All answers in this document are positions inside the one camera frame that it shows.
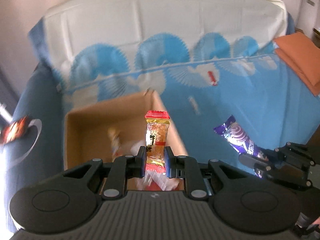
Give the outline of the purple snack packet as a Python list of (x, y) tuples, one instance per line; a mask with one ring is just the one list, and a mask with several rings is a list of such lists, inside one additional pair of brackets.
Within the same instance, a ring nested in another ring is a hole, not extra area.
[(266, 154), (250, 139), (245, 130), (231, 115), (223, 124), (213, 128), (214, 132), (223, 137), (239, 154), (249, 154), (261, 160), (268, 161)]

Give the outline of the red gold clear snack packet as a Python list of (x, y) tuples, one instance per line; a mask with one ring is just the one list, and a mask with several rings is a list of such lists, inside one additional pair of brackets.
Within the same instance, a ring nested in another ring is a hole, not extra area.
[(165, 173), (164, 149), (170, 126), (167, 111), (148, 111), (146, 120), (146, 170)]

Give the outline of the clear bag of snacks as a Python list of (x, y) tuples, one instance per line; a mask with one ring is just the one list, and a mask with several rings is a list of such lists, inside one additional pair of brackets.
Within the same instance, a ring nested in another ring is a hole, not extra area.
[(111, 142), (112, 161), (124, 154), (124, 149), (120, 143), (119, 131), (114, 127), (108, 129), (108, 138)]

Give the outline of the red stick packet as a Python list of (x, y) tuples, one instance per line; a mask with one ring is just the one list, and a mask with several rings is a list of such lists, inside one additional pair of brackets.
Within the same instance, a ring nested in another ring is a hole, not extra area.
[(215, 75), (213, 74), (212, 71), (208, 71), (208, 76), (209, 76), (211, 85), (217, 86), (217, 80), (216, 80)]

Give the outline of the cardboard box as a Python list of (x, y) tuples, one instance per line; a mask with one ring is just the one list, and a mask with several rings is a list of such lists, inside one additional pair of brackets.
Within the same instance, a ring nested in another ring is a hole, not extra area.
[[(103, 163), (112, 163), (111, 142), (108, 129), (119, 131), (124, 155), (137, 155), (140, 146), (145, 146), (148, 111), (167, 111), (155, 91), (131, 94), (70, 111), (65, 119), (65, 169), (74, 168), (77, 174), (91, 185), (98, 180), (102, 192)], [(166, 146), (175, 156), (187, 155), (184, 144), (170, 116)], [(138, 190), (136, 179), (127, 181), (127, 190)]]

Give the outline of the white stick packet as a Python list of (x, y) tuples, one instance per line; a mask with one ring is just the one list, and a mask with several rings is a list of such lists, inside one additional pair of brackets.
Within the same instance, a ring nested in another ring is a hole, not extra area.
[(189, 101), (190, 105), (192, 106), (194, 113), (196, 115), (200, 115), (201, 113), (200, 113), (200, 110), (199, 110), (199, 106), (198, 106), (196, 100), (194, 99), (194, 97), (190, 96), (188, 98), (188, 101)]

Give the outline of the orange cushion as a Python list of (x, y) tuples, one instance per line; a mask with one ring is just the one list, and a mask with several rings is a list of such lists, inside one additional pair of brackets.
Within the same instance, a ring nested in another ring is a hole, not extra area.
[(319, 48), (303, 33), (296, 32), (274, 39), (275, 53), (304, 82), (314, 96), (319, 96)]

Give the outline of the blue white sofa cover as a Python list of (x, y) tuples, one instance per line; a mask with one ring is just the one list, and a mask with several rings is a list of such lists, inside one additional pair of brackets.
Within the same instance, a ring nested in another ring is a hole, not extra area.
[(152, 89), (192, 157), (239, 167), (213, 130), (229, 116), (270, 149), (319, 126), (319, 97), (275, 53), (289, 23), (280, 0), (72, 0), (29, 37), (65, 112)]

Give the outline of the smartphone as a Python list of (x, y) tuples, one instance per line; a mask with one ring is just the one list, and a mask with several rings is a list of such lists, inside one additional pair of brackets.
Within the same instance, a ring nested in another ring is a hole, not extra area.
[(1, 129), (1, 145), (10, 143), (25, 135), (31, 119), (24, 116)]

